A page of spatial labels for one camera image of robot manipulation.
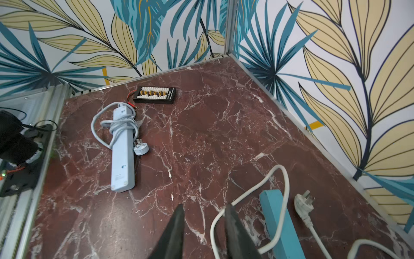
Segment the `grey power strip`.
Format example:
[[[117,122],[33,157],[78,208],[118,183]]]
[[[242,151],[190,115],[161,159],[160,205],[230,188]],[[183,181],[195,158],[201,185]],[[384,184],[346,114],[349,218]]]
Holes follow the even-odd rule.
[[[128,121],[133,118],[131,109],[126,105],[116,108],[113,113],[115,122],[121,127],[114,130],[116,137],[112,146],[111,190],[122,193],[135,186],[134,176],[134,133],[135,129]]]

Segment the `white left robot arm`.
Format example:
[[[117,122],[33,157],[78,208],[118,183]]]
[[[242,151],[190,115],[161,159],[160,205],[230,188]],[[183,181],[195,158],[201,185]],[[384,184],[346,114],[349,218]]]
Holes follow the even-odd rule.
[[[13,114],[1,111],[1,159],[20,165],[31,159],[39,145],[21,134],[22,122]]]

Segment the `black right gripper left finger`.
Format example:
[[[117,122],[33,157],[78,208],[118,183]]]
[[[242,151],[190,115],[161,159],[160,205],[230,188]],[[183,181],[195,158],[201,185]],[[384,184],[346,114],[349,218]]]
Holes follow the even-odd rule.
[[[174,210],[149,259],[181,259],[184,240],[184,208],[179,204]]]

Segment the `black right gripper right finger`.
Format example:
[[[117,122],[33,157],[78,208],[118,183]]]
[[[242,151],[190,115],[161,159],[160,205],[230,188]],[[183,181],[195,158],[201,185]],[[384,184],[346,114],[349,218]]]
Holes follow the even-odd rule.
[[[224,212],[227,257],[229,259],[261,259],[258,249],[240,221],[233,205]]]

